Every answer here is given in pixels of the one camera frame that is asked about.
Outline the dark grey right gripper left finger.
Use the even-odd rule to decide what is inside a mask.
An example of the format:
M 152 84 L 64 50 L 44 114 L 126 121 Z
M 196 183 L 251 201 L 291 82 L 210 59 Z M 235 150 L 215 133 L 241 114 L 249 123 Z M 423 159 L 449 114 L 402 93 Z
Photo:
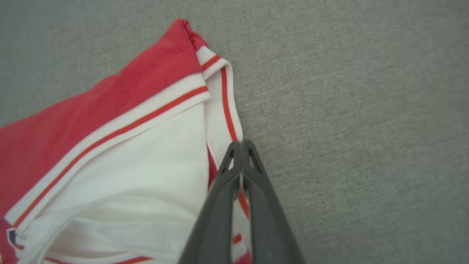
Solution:
M 240 158 L 241 142 L 231 142 L 179 264 L 231 264 L 233 202 L 239 189 Z

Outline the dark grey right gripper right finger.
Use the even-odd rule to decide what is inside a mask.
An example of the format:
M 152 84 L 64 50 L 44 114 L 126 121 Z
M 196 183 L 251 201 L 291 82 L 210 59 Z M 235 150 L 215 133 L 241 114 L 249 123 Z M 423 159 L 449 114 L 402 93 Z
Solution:
M 303 264 L 304 258 L 255 145 L 242 142 L 253 264 Z

